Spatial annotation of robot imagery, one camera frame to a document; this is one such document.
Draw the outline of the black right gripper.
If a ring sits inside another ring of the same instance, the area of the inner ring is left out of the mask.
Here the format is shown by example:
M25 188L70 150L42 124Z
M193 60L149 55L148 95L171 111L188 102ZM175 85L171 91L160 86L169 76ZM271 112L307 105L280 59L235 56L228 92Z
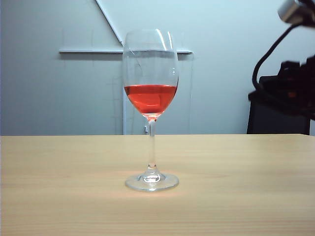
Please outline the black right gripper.
M315 98L315 60L308 59L305 63L285 61L281 63L278 72L279 90L285 92L289 98ZM315 119L315 110L289 103L266 91L255 90L248 94L250 102L257 102L283 114L303 116Z

